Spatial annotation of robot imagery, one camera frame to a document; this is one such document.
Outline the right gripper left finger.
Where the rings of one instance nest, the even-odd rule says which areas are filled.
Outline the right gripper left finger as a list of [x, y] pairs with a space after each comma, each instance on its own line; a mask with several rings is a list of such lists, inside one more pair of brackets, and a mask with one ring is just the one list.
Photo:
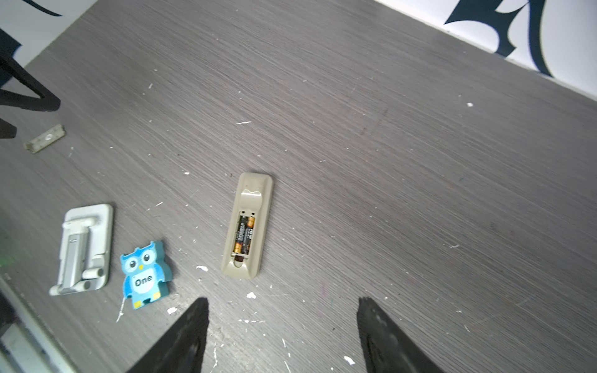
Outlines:
[[201, 372], [208, 317], [208, 299], [197, 298], [128, 372]]

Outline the white remote control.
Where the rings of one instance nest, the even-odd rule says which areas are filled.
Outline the white remote control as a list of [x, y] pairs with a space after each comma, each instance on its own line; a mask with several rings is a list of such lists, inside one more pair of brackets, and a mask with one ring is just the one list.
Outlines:
[[267, 174], [240, 175], [222, 257], [225, 276], [250, 280], [259, 274], [273, 186]]

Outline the brown AA battery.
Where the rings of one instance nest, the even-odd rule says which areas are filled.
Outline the brown AA battery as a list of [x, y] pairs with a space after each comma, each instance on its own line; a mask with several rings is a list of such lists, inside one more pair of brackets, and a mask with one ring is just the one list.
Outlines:
[[247, 218], [247, 223], [245, 226], [245, 235], [243, 238], [243, 248], [241, 253], [244, 255], [248, 255], [250, 252], [250, 245], [253, 239], [253, 229], [255, 224], [255, 217], [250, 216]]

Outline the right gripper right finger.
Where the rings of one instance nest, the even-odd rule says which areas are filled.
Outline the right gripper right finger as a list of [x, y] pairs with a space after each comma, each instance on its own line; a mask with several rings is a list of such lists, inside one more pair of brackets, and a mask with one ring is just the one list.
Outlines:
[[442, 370], [372, 298], [360, 298], [357, 325], [368, 373]]

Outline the beige battery cover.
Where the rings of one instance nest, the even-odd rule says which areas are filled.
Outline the beige battery cover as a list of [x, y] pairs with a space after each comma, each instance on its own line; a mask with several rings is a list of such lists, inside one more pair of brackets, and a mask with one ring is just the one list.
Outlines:
[[64, 138], [66, 131], [63, 125], [58, 124], [51, 129], [47, 130], [43, 134], [29, 140], [23, 144], [23, 147], [33, 154], [41, 152], [48, 146], [54, 144], [56, 141]]

